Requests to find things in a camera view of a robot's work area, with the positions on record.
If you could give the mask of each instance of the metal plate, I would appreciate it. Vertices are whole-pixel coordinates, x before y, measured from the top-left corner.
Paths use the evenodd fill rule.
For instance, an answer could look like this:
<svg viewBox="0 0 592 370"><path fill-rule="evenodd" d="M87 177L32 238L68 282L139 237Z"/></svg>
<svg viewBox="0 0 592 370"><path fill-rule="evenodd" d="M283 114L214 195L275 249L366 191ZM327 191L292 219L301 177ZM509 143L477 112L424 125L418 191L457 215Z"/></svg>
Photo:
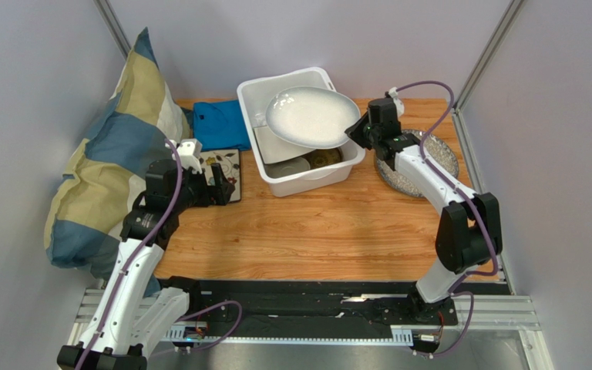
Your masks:
<svg viewBox="0 0 592 370"><path fill-rule="evenodd" d="M344 131L360 119L360 109L342 94L310 86L292 87L269 103L267 126L289 143L332 149L348 141Z"/></svg>
<svg viewBox="0 0 592 370"><path fill-rule="evenodd" d="M458 338L448 330L442 348ZM149 370L525 370L528 369L518 331L469 332L449 356L428 360L394 345L221 344L191 355L171 353L160 343L148 361Z"/></svg>

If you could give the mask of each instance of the gray wall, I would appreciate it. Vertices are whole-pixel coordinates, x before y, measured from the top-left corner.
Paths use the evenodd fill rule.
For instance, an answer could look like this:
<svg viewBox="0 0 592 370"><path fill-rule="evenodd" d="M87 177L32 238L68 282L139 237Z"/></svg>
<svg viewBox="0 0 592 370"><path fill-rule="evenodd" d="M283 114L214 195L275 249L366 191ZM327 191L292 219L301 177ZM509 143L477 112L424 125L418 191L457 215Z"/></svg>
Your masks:
<svg viewBox="0 0 592 370"><path fill-rule="evenodd" d="M0 368L56 368L87 284L42 231L67 159L123 57L91 1L0 1Z"/></svg>
<svg viewBox="0 0 592 370"><path fill-rule="evenodd" d="M556 368L592 368L592 2L527 2L464 110Z"/></svg>
<svg viewBox="0 0 592 370"><path fill-rule="evenodd" d="M319 66L365 98L420 79L460 91L509 0L110 2L130 40L150 27L175 97L236 96L243 81Z"/></svg>

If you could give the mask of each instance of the black base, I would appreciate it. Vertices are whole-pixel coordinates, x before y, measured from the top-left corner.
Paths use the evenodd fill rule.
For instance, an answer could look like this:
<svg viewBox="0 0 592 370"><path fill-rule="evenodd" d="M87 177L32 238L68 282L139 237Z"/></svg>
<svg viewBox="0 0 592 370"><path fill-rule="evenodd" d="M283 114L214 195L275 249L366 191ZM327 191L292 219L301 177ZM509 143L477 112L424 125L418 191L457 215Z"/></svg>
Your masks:
<svg viewBox="0 0 592 370"><path fill-rule="evenodd" d="M75 345L64 345L59 351L56 363L62 370L73 370L77 366L83 348ZM96 368L98 370L146 370L148 361L135 348L130 349L128 355L108 355L97 351L90 351L82 364L82 369Z"/></svg>
<svg viewBox="0 0 592 370"><path fill-rule="evenodd" d="M440 325L437 314L415 320L408 298L342 303L361 294L408 294L414 282L201 281L200 286L203 306L226 300L241 303L244 320L234 332L239 337L380 339L392 337L390 325L430 325L435 329ZM510 294L505 284L467 283L460 288L477 294ZM458 324L452 300L446 301L440 312L445 325ZM209 335L220 336L236 317L236 307L228 306L200 320L209 324Z"/></svg>

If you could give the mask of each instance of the wooden table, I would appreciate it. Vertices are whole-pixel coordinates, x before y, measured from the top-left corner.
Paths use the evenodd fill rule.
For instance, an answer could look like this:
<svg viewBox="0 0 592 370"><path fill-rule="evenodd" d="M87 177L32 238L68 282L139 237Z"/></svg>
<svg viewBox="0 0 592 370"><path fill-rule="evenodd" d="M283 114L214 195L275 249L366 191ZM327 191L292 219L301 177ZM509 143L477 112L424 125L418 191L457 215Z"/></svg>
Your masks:
<svg viewBox="0 0 592 370"><path fill-rule="evenodd" d="M178 100L191 108L203 99ZM356 99L362 113L369 99ZM443 99L404 99L404 128L425 130ZM435 135L458 156L447 117ZM252 151L241 155L241 202L187 210L156 269L160 278L413 281L436 258L439 217L425 199L398 193L378 175L374 153L341 183L277 198L260 178ZM482 270L491 269L491 264Z"/></svg>

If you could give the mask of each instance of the blue towel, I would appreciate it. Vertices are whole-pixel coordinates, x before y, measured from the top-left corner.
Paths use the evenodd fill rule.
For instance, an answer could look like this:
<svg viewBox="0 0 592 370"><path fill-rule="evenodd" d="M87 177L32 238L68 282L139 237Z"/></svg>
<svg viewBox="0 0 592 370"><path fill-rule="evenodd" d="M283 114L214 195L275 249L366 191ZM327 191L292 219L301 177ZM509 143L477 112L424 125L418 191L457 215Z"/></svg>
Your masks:
<svg viewBox="0 0 592 370"><path fill-rule="evenodd" d="M241 115L239 100L193 105L193 137L203 151L218 149L249 150L251 140Z"/></svg>

